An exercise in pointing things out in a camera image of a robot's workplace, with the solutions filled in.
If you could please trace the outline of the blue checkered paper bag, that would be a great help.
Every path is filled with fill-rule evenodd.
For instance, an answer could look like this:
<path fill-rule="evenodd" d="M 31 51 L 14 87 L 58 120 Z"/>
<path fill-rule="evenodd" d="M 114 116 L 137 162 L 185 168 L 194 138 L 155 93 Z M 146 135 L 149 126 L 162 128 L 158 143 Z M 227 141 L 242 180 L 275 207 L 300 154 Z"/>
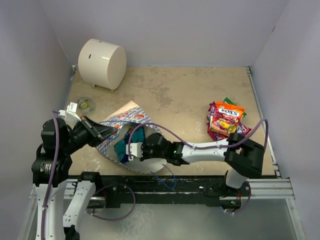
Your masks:
<path fill-rule="evenodd" d="M 156 175 L 156 172 L 167 168 L 165 159 L 151 157 L 150 160 L 141 161 L 141 158 L 146 156 L 143 150 L 147 149 L 144 146 L 147 137 L 162 133 L 151 123 L 152 120 L 147 113 L 134 101 L 130 101 L 100 122 L 101 125 L 116 128 L 116 132 L 101 143 L 97 150 L 102 156 L 127 170 L 139 174 L 152 174 L 158 182 L 173 190 L 177 186 L 175 175 L 172 176 L 173 183 Z"/>

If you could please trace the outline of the red Real snack bag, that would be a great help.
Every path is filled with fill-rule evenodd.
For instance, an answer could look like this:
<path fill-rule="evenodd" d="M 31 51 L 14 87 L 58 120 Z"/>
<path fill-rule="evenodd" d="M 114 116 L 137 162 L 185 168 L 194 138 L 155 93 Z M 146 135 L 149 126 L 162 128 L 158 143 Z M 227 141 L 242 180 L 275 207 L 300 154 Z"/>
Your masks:
<path fill-rule="evenodd" d="M 223 139 L 226 139 L 227 136 L 223 135 L 221 133 L 217 133 L 217 132 L 213 132 L 210 130 L 210 117 L 207 117 L 207 133 L 208 135 L 213 139 L 213 141 L 220 141 Z M 245 126 L 244 124 L 242 124 L 241 122 L 239 123 L 236 132 L 242 136 L 246 136 L 252 129 Z"/>

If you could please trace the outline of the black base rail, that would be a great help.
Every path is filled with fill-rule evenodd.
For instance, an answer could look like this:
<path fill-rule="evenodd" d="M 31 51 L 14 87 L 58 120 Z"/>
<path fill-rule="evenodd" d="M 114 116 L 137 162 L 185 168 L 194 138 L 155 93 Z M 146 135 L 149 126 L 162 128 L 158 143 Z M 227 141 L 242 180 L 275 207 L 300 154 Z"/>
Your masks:
<path fill-rule="evenodd" d="M 163 176 L 173 183 L 172 176 Z M 154 176 L 102 176 L 102 185 L 94 193 L 93 199 L 105 204 L 107 208 L 118 208 L 122 204 L 154 205 L 205 205 L 237 210 L 242 206 L 242 196 L 246 190 L 227 187 L 222 176 L 180 175 L 173 190 L 166 188 Z"/>

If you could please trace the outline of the orange Fox's fruits candy bag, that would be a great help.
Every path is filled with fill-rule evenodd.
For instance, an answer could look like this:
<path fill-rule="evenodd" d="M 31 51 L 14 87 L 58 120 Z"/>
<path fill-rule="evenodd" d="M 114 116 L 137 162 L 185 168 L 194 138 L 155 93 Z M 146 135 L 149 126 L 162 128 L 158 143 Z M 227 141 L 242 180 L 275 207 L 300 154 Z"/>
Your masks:
<path fill-rule="evenodd" d="M 235 133 L 243 118 L 245 108 L 221 101 L 215 102 L 215 104 L 216 108 L 209 129 L 225 136 Z"/>

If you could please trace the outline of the white cylindrical container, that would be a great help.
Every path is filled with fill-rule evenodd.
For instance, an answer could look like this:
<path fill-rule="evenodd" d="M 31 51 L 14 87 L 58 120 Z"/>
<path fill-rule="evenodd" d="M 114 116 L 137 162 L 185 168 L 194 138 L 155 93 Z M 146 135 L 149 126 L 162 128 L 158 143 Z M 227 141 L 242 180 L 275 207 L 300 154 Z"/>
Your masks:
<path fill-rule="evenodd" d="M 78 70 L 89 84 L 115 90 L 122 82 L 127 68 L 127 56 L 122 46 L 92 38 L 78 56 Z"/>

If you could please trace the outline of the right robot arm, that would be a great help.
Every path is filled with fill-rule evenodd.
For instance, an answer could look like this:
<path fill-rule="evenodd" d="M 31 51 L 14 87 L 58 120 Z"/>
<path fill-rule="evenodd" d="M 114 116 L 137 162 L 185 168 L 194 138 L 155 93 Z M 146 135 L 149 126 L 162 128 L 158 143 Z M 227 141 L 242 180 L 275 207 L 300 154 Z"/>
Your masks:
<path fill-rule="evenodd" d="M 228 138 L 215 142 L 171 142 L 159 133 L 147 137 L 141 147 L 140 161 L 164 159 L 174 166 L 197 162 L 224 162 L 230 166 L 222 190 L 228 196 L 235 195 L 248 179 L 259 179 L 265 154 L 265 146 L 232 133 Z"/>

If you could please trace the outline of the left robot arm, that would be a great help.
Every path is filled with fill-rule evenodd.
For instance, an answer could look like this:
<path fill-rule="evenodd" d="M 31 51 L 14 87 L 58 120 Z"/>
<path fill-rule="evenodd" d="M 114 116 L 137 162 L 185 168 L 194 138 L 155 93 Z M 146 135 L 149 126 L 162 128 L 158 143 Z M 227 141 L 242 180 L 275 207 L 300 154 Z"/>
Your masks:
<path fill-rule="evenodd" d="M 85 145 L 97 147 L 117 132 L 113 126 L 81 116 L 74 127 L 64 119 L 53 117 L 42 126 L 42 144 L 31 166 L 37 196 L 37 240 L 78 240 L 79 228 L 91 196 L 103 191 L 98 172 L 83 172 L 67 209 L 67 188 L 71 155 Z"/>

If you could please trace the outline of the purple Fox's berries candy bag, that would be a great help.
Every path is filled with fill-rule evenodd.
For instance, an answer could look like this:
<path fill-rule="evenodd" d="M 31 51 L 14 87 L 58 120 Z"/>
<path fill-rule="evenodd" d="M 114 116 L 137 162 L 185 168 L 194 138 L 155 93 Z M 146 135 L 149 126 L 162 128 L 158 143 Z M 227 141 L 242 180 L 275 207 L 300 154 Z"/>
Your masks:
<path fill-rule="evenodd" d="M 242 136 L 245 136 L 247 134 L 247 132 L 248 132 L 248 128 L 240 122 L 236 128 L 236 133 L 238 133 Z"/>

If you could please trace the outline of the green Fox's candy bag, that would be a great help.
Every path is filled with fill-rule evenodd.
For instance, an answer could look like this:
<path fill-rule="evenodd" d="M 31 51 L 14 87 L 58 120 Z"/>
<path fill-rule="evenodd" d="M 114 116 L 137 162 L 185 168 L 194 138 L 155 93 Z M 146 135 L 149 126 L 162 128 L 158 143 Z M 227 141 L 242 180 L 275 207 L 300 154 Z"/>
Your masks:
<path fill-rule="evenodd" d="M 231 104 L 231 105 L 234 105 L 234 106 L 237 106 L 237 104 L 235 104 L 232 100 L 230 100 L 228 97 L 225 97 L 224 100 L 223 100 L 224 103 L 227 103 L 227 104 Z M 244 112 L 243 113 L 243 117 L 245 118 L 247 116 L 247 113 Z"/>

